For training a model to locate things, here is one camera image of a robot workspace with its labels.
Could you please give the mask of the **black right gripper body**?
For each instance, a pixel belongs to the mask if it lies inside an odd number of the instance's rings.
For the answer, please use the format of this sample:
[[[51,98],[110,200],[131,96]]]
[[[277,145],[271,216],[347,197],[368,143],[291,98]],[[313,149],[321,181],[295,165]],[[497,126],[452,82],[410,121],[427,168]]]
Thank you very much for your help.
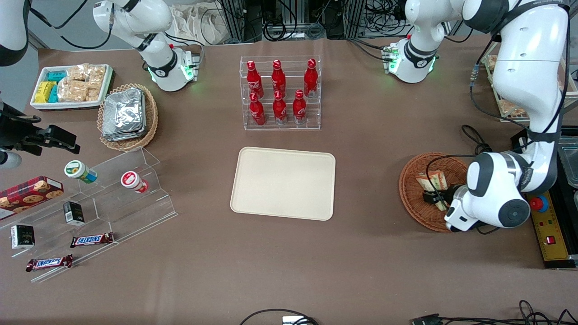
[[[25,115],[10,105],[1,105],[0,113],[0,148],[40,156],[42,148],[39,145],[25,142],[27,137],[37,136],[41,128],[34,124],[42,119],[38,116]]]

